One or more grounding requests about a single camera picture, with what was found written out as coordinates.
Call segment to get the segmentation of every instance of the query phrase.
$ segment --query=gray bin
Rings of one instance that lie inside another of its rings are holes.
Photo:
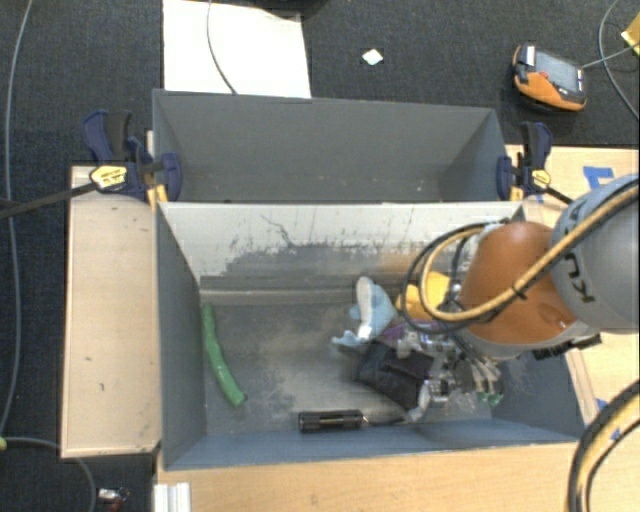
[[[180,153],[188,201],[161,204],[156,217],[166,469],[579,437],[584,421],[567,362],[530,356],[503,364],[506,395],[492,410],[459,403],[434,409],[421,425],[317,435],[297,430],[297,413],[303,410],[357,408],[372,418],[397,415],[397,405],[353,382],[357,354],[331,345],[330,338],[353,327],[348,309],[358,276],[374,278],[393,296],[409,262],[430,240],[463,224],[514,214],[510,203],[477,202],[493,198],[495,161],[504,152],[497,149],[502,141],[491,111],[165,92],[157,92],[155,101],[156,153]],[[270,122],[262,119],[265,110]],[[394,154],[397,146],[388,140],[394,130],[366,119],[392,123],[398,136],[411,140],[402,141]],[[447,137],[440,138],[440,129]],[[316,136],[308,138],[307,132]],[[251,151],[256,141],[259,147]],[[341,146],[336,153],[318,146],[326,144]],[[292,152],[281,153],[287,147]],[[340,160],[347,148],[362,160]],[[406,156],[402,162],[400,154]],[[337,172],[331,166],[339,162]],[[396,167],[389,176],[392,162]],[[314,175],[314,168],[322,174]],[[477,186],[455,182],[452,176],[461,172]],[[314,181],[318,176],[324,178]],[[396,183],[405,178],[423,181]],[[272,180],[282,180],[281,186],[272,190]],[[431,202],[442,199],[457,202]],[[204,351],[203,302],[214,305],[219,343],[249,397],[235,409],[214,380]]]

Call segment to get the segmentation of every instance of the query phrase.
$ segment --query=black cable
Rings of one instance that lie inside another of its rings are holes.
[[[458,307],[461,307],[460,304],[455,302],[455,299],[453,297],[453,287],[455,286],[456,280],[458,278],[458,267],[460,266],[460,257],[462,256],[462,251],[464,250],[464,247],[467,245],[467,242],[470,239],[471,237],[463,238],[462,240],[460,240],[458,242],[458,245],[456,246],[456,251],[453,253],[453,258],[451,259],[451,270],[449,272],[449,283],[447,284],[447,291],[445,292],[444,300],[442,301],[442,305],[444,306],[448,304],[455,304]]]
[[[43,206],[78,197],[83,194],[87,194],[88,192],[93,192],[94,190],[96,190],[95,183],[87,183],[79,187],[64,190],[62,192],[56,192],[55,194],[50,194],[48,196],[41,197],[40,199],[35,199],[34,201],[29,201],[28,203],[14,203],[16,206],[11,206],[6,210],[0,211],[0,220],[10,219],[11,217],[15,217],[21,213],[31,212],[38,208],[42,208]]]
[[[231,82],[229,82],[229,80],[227,79],[227,75],[225,75],[224,72],[222,71],[222,68],[218,63],[218,59],[216,58],[216,54],[213,51],[213,45],[211,44],[211,31],[209,29],[210,19],[211,19],[211,0],[209,0],[209,7],[207,8],[207,43],[209,44],[209,53],[211,54],[211,59],[213,60],[213,64],[216,66],[216,69],[220,74],[220,78],[222,78],[222,81],[229,88],[229,90],[231,91],[231,94],[238,94],[238,91],[236,91],[233,88],[233,85],[231,85]]]
[[[546,192],[550,196],[555,197],[559,201],[562,201],[564,204],[573,203],[573,199],[571,199],[569,196],[565,196],[562,192],[560,192],[559,190],[556,190],[555,188],[547,187]]]
[[[589,476],[587,477],[587,482],[585,484],[585,497],[586,497],[586,507],[585,507],[585,512],[589,512],[589,510],[591,509],[591,505],[590,505],[590,501],[591,501],[591,488],[593,486],[593,482],[595,480],[596,477],[596,473],[598,472],[598,470],[600,469],[600,466],[602,466],[602,463],[605,461],[605,459],[611,454],[611,452],[620,445],[620,443],[622,443],[622,441],[624,441],[624,439],[631,433],[633,432],[636,428],[638,428],[638,426],[640,426],[640,420],[636,420],[634,421],[629,428],[627,428],[624,432],[622,432],[616,439],[614,439],[613,443],[611,444],[611,446],[609,446],[601,455],[600,457],[598,457],[598,460],[596,461],[596,463],[593,465],[593,468],[591,469],[591,471],[589,472]]]
[[[605,428],[607,423],[613,418],[622,408],[627,405],[631,400],[635,398],[640,392],[640,381],[627,386],[620,394],[618,394],[611,402],[603,407],[594,421],[587,426],[580,438],[578,448],[573,456],[571,462],[571,469],[569,471],[569,511],[581,512],[579,505],[578,494],[578,477],[580,475],[580,469],[584,462],[584,457],[589,450],[589,447],[593,443],[593,440],[598,434]]]
[[[453,231],[445,233],[444,235],[441,235],[435,240],[433,240],[426,247],[424,247],[415,257],[415,259],[409,266],[409,270],[405,275],[404,281],[402,283],[402,290],[400,292],[400,310],[401,310],[402,316],[404,317],[407,324],[409,324],[414,330],[424,334],[429,334],[429,335],[450,334],[452,332],[459,331],[460,329],[464,329],[465,327],[468,327],[469,325],[476,323],[478,321],[476,319],[465,320],[464,322],[457,322],[455,325],[438,322],[438,324],[440,325],[440,328],[438,329],[426,328],[414,322],[413,318],[411,318],[411,316],[409,315],[409,312],[407,311],[407,289],[409,288],[409,284],[411,283],[413,279],[413,275],[416,271],[416,268],[420,264],[420,262],[422,262],[423,259],[425,259],[428,256],[428,254],[431,251],[433,251],[433,249],[436,246],[440,245],[442,242],[444,242],[445,240],[447,240],[449,237],[453,235],[462,233],[463,231],[468,231],[470,229],[485,228],[490,224],[493,224],[493,222],[481,222],[476,224],[468,224],[466,226],[462,226],[460,228],[454,229]]]

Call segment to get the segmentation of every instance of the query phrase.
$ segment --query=wire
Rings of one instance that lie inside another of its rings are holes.
[[[438,306],[439,310],[442,310],[444,305],[448,305],[451,302],[450,299],[452,298],[451,292],[453,288],[452,278],[455,278],[455,274],[457,274],[457,260],[460,258],[460,252],[462,251],[462,248],[464,248],[464,246],[466,245],[467,241],[471,238],[471,236],[473,236],[474,234],[482,233],[482,231],[484,231],[484,227],[473,228],[473,229],[470,229],[469,231],[462,231],[451,238],[451,240],[455,238],[455,240],[460,240],[460,241],[458,242],[458,245],[456,247],[456,252],[454,253],[453,259],[451,262],[452,277],[449,279],[449,284],[447,286],[445,299],[443,303]],[[422,283],[421,286],[418,286],[418,294],[420,296],[420,302],[422,303],[422,307],[425,310],[427,309],[427,304],[429,303],[429,300],[427,298],[427,293],[426,293],[426,289],[427,289],[426,283],[427,283],[427,278],[429,274],[429,269],[427,268],[428,262],[429,262],[429,258],[426,258],[424,265],[422,267],[422,271],[420,272],[420,277],[418,281],[419,283]]]
[[[18,54],[20,53],[20,47],[22,46],[22,38],[24,36],[25,27],[29,20],[29,14],[31,13],[31,7],[33,6],[33,0],[29,0],[27,8],[24,11],[22,18],[22,24],[20,25],[20,31],[18,32],[18,38],[16,39],[16,46],[13,51],[13,58],[11,60],[11,71],[9,72],[9,87],[7,89],[7,110],[4,118],[4,181],[7,194],[7,200],[13,200],[13,191],[11,190],[11,108],[13,101],[13,86],[16,77],[16,68],[18,66]],[[13,222],[13,218],[9,218],[9,244],[11,246],[11,261],[13,266],[13,288],[15,293],[15,306],[16,306],[16,342],[15,342],[15,354],[13,356],[13,370],[11,372],[11,383],[9,384],[9,393],[7,395],[7,403],[2,413],[2,419],[0,419],[0,436],[4,433],[4,429],[7,426],[9,420],[9,411],[13,404],[13,398],[16,393],[16,384],[18,382],[18,370],[20,367],[20,353],[22,352],[22,293],[20,286],[20,264],[18,261],[18,243],[16,240],[16,228]]]
[[[590,505],[590,501],[591,501],[591,489],[593,487],[593,482],[595,480],[596,477],[596,473],[598,472],[598,470],[600,469],[600,466],[602,466],[602,463],[607,459],[607,457],[611,454],[611,452],[620,444],[622,443],[622,441],[624,441],[624,439],[631,434],[631,432],[633,432],[636,428],[638,428],[638,426],[640,426],[640,420],[636,420],[634,421],[631,426],[629,428],[627,428],[624,432],[622,432],[620,434],[619,437],[617,437],[616,439],[614,439],[613,443],[611,444],[611,446],[609,446],[603,453],[602,455],[600,455],[600,457],[598,458],[598,460],[596,461],[596,463],[594,464],[593,468],[591,469],[591,471],[589,472],[589,476],[587,477],[587,483],[585,485],[585,491],[584,491],[584,496],[585,496],[585,500],[586,500],[586,507],[585,507],[585,511],[589,512],[591,505]]]
[[[72,197],[78,197],[83,194],[93,192],[94,190],[96,190],[96,185],[95,183],[91,182],[69,190],[56,192],[55,194],[41,197],[40,199],[35,199],[34,201],[29,201],[28,203],[17,203],[14,206],[1,211],[0,220],[10,219],[11,217],[15,217],[16,215],[20,215],[21,213],[27,213],[33,210],[37,210],[38,208],[42,208],[43,206],[54,204],[59,201],[64,201],[66,199],[71,199]]]
[[[624,50],[620,50],[619,52],[616,52],[614,54],[608,55],[607,57],[604,57],[603,59],[598,59],[598,60],[594,60],[593,62],[589,62],[589,64],[585,64],[584,66],[582,66],[582,69],[590,68],[591,66],[595,66],[596,64],[600,64],[601,62],[604,62],[606,60],[613,59],[614,57],[622,55],[623,53],[627,53],[629,50],[633,50],[639,44],[640,44],[640,42],[634,44],[633,46],[628,46]]]
[[[567,505],[570,512],[580,512],[582,506],[583,482],[588,473],[585,469],[593,467],[597,455],[602,453],[601,446],[625,421],[630,413],[637,413],[640,398],[640,381],[635,381],[604,406],[598,416],[585,429],[576,449],[569,473],[569,493]]]
[[[216,54],[213,51],[213,45],[211,44],[211,30],[209,29],[210,18],[211,18],[211,0],[209,0],[209,7],[207,8],[207,43],[209,44],[209,53],[211,54],[211,59],[213,60],[213,63],[216,66],[216,69],[218,70],[218,73],[220,74],[220,78],[222,78],[222,81],[229,88],[229,90],[231,91],[231,94],[238,94],[238,91],[236,91],[233,88],[233,85],[231,85],[231,82],[229,82],[229,80],[227,79],[227,75],[225,75],[224,72],[222,71],[222,68],[218,63],[218,59],[216,59]]]
[[[56,451],[60,450],[60,446],[58,446],[56,443],[53,443],[51,441],[45,441],[44,439],[37,439],[35,437],[6,437],[5,440],[7,441],[7,443],[11,443],[11,444],[34,445],[34,446],[42,446],[45,448],[51,448]],[[93,512],[96,508],[96,502],[97,502],[96,483],[95,483],[95,480],[93,479],[93,474],[91,473],[89,466],[87,466],[87,464],[83,460],[81,459],[71,459],[71,460],[75,462],[78,466],[80,466],[80,468],[84,472],[85,477],[87,478],[87,483],[89,484],[89,488],[91,489],[89,507],[87,508],[87,511]]]
[[[638,180],[630,182],[633,186],[621,187],[623,192],[609,198],[604,204],[600,205],[596,210],[590,213],[584,220],[580,222],[570,233],[565,235],[556,245],[554,245],[549,251],[547,251],[538,261],[536,261],[529,270],[527,270],[511,288],[504,290],[502,293],[488,300],[487,302],[480,304],[474,308],[449,313],[439,311],[432,304],[428,303],[428,298],[425,294],[426,303],[423,304],[426,312],[433,318],[442,320],[444,322],[460,322],[463,320],[477,320],[483,315],[490,313],[496,314],[502,308],[513,302],[517,297],[522,296],[523,293],[533,286],[543,275],[545,275],[553,266],[555,266],[561,259],[561,257],[572,247],[581,242],[590,233],[591,229],[597,225],[602,224],[610,216],[614,215],[618,211],[622,210],[633,201],[638,198]],[[422,276],[419,288],[426,286],[426,277],[433,266],[435,259],[438,255],[449,245],[457,240],[470,237],[479,233],[481,230],[478,228],[469,228],[466,231],[457,231],[450,233],[444,242],[437,245],[430,251],[429,257],[425,264],[425,271]]]
[[[551,197],[555,197],[558,201],[562,201],[564,204],[573,203],[573,199],[571,199],[569,196],[565,196],[562,192],[556,190],[555,188],[547,187],[546,192]]]
[[[455,282],[458,278],[458,266],[460,265],[460,257],[462,256],[462,251],[464,250],[464,247],[465,245],[467,245],[467,242],[469,240],[470,240],[469,238],[463,238],[456,246],[456,252],[453,254],[453,258],[451,259],[449,283],[447,284],[447,291],[445,292],[444,300],[442,301],[441,306],[451,304],[455,300],[453,295],[453,287],[455,286]],[[419,292],[420,292],[420,300],[422,300],[422,290],[419,290]]]
[[[603,46],[602,45],[602,39],[603,39],[603,33],[604,33],[604,26],[605,26],[605,24],[607,22],[607,19],[609,18],[609,15],[611,14],[611,11],[613,10],[613,8],[616,5],[618,5],[619,1],[620,0],[615,0],[611,4],[609,9],[607,9],[607,12],[605,13],[605,15],[602,17],[602,21],[600,22],[600,26],[598,27],[598,53],[600,54],[600,58],[601,59],[604,59],[604,50],[602,49],[602,46]],[[624,93],[622,92],[622,89],[620,89],[620,86],[618,85],[618,82],[616,81],[615,78],[613,78],[613,75],[611,74],[611,70],[609,69],[609,63],[606,60],[603,60],[602,61],[602,65],[604,66],[604,70],[607,73],[607,76],[609,77],[609,80],[611,81],[611,85],[613,85],[613,88],[618,93],[618,96],[620,96],[620,99],[622,99],[624,104],[631,111],[631,113],[633,114],[633,117],[636,118],[636,121],[640,121],[640,116],[638,116],[638,111],[635,108],[633,108],[633,105],[631,104],[629,99],[624,95]]]
[[[20,25],[20,31],[18,32],[18,38],[16,39],[16,46],[13,51],[13,58],[11,60],[11,70],[9,72],[9,86],[7,88],[7,101],[6,101],[6,112],[5,112],[5,122],[4,122],[4,175],[5,175],[5,189],[6,189],[6,204],[11,205],[13,203],[13,191],[11,189],[11,111],[12,111],[12,100],[13,100],[13,86],[15,84],[15,75],[16,68],[18,66],[18,55],[20,53],[20,47],[22,46],[22,38],[24,36],[25,28],[27,26],[27,22],[29,20],[29,15],[31,13],[31,8],[33,6],[33,0],[29,0],[27,7],[24,12],[24,16],[22,18],[22,24]],[[11,372],[11,382],[9,384],[9,392],[7,395],[7,402],[4,407],[4,411],[2,413],[2,418],[0,419],[0,442],[5,441],[9,444],[31,444],[36,446],[43,446],[48,448],[53,448],[58,450],[59,447],[57,444],[46,441],[44,439],[37,439],[35,437],[6,437],[3,439],[2,435],[7,426],[7,422],[9,420],[9,412],[11,411],[11,406],[13,404],[13,399],[15,397],[16,385],[18,382],[18,373],[20,369],[20,355],[22,352],[22,293],[20,286],[20,266],[18,260],[18,244],[16,240],[16,232],[14,219],[12,216],[8,217],[9,224],[9,243],[11,246],[11,260],[13,266],[13,284],[14,284],[14,293],[15,293],[15,323],[16,323],[16,333],[15,333],[15,355],[13,359],[13,369]],[[90,501],[88,512],[93,512],[96,507],[96,485],[93,479],[93,475],[91,474],[91,470],[86,465],[86,463],[80,459],[73,459],[76,464],[80,466],[85,476],[87,477],[87,482],[90,487]]]
[[[425,327],[423,325],[420,325],[417,322],[415,322],[413,318],[411,318],[411,316],[409,315],[409,312],[407,310],[407,289],[409,288],[409,284],[411,283],[411,280],[413,279],[413,275],[414,275],[414,273],[416,271],[416,268],[418,267],[420,262],[423,260],[423,258],[425,258],[425,256],[427,256],[436,246],[438,246],[439,244],[444,242],[447,239],[447,237],[449,237],[451,234],[461,233],[461,232],[468,231],[468,230],[474,229],[474,228],[484,229],[489,224],[492,224],[492,223],[491,222],[482,222],[482,223],[477,223],[477,224],[469,224],[467,226],[462,226],[460,228],[457,228],[457,229],[455,229],[455,230],[453,230],[453,231],[451,231],[449,233],[445,233],[444,235],[439,236],[438,238],[436,238],[435,240],[433,240],[432,242],[427,244],[427,246],[424,247],[418,253],[418,255],[415,257],[415,259],[413,260],[413,262],[409,266],[409,270],[407,270],[407,273],[405,274],[405,278],[404,278],[404,281],[402,283],[402,290],[400,292],[400,311],[401,311],[402,316],[404,317],[405,321],[407,322],[407,324],[409,324],[414,330],[416,330],[418,332],[422,332],[424,334],[430,334],[430,335],[449,334],[449,333],[458,331],[460,329],[464,329],[465,327],[467,327],[467,326],[471,325],[472,323],[476,322],[476,320],[467,321],[467,322],[458,322],[456,325],[446,325],[446,324],[442,324],[440,322],[439,323],[440,328],[436,328],[436,329],[427,328],[427,327]]]

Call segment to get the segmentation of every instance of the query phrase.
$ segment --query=green object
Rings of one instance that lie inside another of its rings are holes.
[[[211,362],[211,369],[213,374],[220,384],[220,389],[227,397],[229,402],[234,407],[238,407],[242,402],[247,399],[238,384],[236,383],[233,375],[229,371],[229,367],[222,356],[222,349],[218,344],[216,337],[216,324],[213,320],[213,307],[211,304],[204,304],[202,306],[202,337],[204,339],[204,346],[209,354],[209,361]]]
[[[502,401],[503,395],[500,393],[494,393],[493,395],[489,395],[488,402],[489,407],[495,407]]]

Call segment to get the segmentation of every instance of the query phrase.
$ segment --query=blue clamp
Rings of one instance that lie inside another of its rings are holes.
[[[154,162],[138,139],[128,136],[131,112],[97,110],[82,123],[84,142],[99,165],[90,177],[98,191],[147,200],[147,191],[164,185],[169,201],[177,201],[182,188],[182,168],[175,152]]]
[[[550,177],[544,170],[551,154],[553,137],[544,123],[522,123],[524,154],[518,153],[517,166],[511,158],[502,156],[496,168],[496,187],[502,200],[511,198],[513,189],[522,197],[549,192]]]

